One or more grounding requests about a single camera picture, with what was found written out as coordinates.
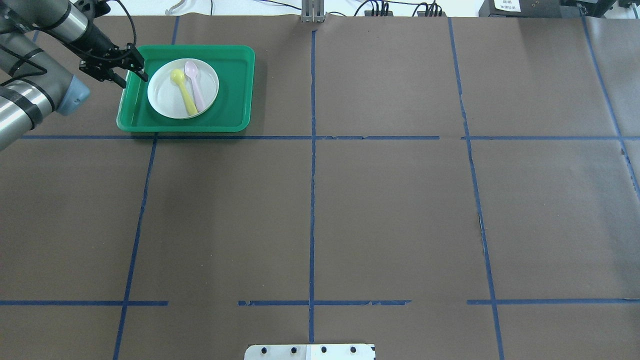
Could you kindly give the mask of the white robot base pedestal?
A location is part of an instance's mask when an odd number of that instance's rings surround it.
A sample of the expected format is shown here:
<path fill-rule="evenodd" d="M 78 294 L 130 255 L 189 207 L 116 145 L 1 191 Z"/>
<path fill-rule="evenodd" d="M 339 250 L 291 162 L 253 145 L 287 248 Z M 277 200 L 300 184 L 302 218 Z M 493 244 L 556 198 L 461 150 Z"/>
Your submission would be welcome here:
<path fill-rule="evenodd" d="M 254 344 L 247 347 L 245 360 L 375 360 L 374 344 Z"/>

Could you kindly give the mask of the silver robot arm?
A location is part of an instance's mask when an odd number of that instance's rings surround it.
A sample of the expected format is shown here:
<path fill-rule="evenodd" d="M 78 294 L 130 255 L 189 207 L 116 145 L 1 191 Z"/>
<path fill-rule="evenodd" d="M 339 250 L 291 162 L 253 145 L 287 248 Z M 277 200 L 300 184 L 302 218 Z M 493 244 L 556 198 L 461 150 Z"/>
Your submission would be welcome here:
<path fill-rule="evenodd" d="M 7 74 L 0 88 L 2 150 L 50 114 L 72 114 L 90 95 L 77 75 L 30 39 L 30 32 L 57 40 L 78 57 L 78 69 L 98 82 L 125 89 L 127 82 L 115 73 L 117 68 L 144 82 L 149 79 L 137 50 L 137 32 L 120 47 L 96 25 L 97 18 L 111 11 L 107 0 L 3 0 L 0 5 L 0 64 Z"/>

